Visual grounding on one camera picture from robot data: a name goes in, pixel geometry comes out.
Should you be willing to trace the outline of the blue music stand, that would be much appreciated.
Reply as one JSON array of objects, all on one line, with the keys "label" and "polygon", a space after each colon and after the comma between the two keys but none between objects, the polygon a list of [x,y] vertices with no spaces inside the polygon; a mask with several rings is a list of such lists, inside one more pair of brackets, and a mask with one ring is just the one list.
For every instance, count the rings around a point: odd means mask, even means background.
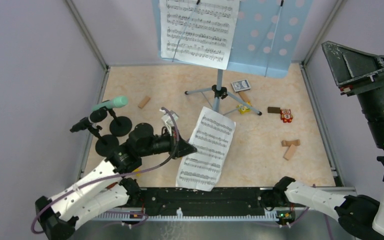
[{"label": "blue music stand", "polygon": [[[158,56],[161,58],[159,1],[154,0],[152,8],[157,32]],[[239,1],[239,13],[228,66],[225,70],[216,68],[216,84],[208,88],[208,91],[214,95],[214,101],[211,104],[214,111],[219,110],[223,98],[233,97],[233,94],[222,86],[224,71],[269,78],[283,78],[287,75],[298,39],[312,6],[310,0]]]}]

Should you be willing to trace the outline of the sheet music page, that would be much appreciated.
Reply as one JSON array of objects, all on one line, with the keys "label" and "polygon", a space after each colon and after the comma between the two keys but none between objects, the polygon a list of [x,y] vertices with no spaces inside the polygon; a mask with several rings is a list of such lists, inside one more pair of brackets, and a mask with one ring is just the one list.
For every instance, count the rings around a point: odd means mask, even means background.
[{"label": "sheet music page", "polygon": [[225,70],[239,0],[160,0],[160,57]]},{"label": "sheet music page", "polygon": [[212,191],[221,178],[235,129],[235,121],[204,106],[188,141],[196,152],[181,159],[175,186]]}]

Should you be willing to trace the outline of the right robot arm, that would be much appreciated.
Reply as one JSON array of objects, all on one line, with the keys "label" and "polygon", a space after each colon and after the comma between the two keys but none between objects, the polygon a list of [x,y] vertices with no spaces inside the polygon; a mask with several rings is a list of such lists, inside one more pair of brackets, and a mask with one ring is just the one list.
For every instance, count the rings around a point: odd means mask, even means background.
[{"label": "right robot arm", "polygon": [[[373,146],[384,151],[384,55],[332,41],[323,42],[321,48],[340,93],[357,98]],[[376,160],[384,169],[384,155]],[[335,220],[355,238],[384,240],[384,192],[380,200],[363,194],[336,194],[284,176],[263,197],[263,204],[305,206]]]}]

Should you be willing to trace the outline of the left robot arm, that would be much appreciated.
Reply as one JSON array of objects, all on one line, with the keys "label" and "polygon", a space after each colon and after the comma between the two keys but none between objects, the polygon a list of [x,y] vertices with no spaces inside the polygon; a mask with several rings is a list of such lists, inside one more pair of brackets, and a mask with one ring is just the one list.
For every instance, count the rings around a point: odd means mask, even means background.
[{"label": "left robot arm", "polygon": [[157,135],[150,124],[139,123],[123,144],[83,178],[58,194],[37,199],[31,231],[45,234],[49,240],[67,240],[107,210],[140,202],[140,187],[129,176],[142,165],[143,157],[168,153],[170,161],[197,151],[173,126],[164,126]]}]

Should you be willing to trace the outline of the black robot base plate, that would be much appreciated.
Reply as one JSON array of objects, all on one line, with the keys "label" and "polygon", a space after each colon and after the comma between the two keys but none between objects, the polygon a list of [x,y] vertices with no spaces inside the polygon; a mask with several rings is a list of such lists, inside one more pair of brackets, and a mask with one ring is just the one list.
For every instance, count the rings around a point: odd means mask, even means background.
[{"label": "black robot base plate", "polygon": [[212,191],[148,187],[135,193],[122,209],[151,219],[267,221],[275,226],[292,225],[305,214],[301,205],[288,202],[270,187],[215,187]]}]

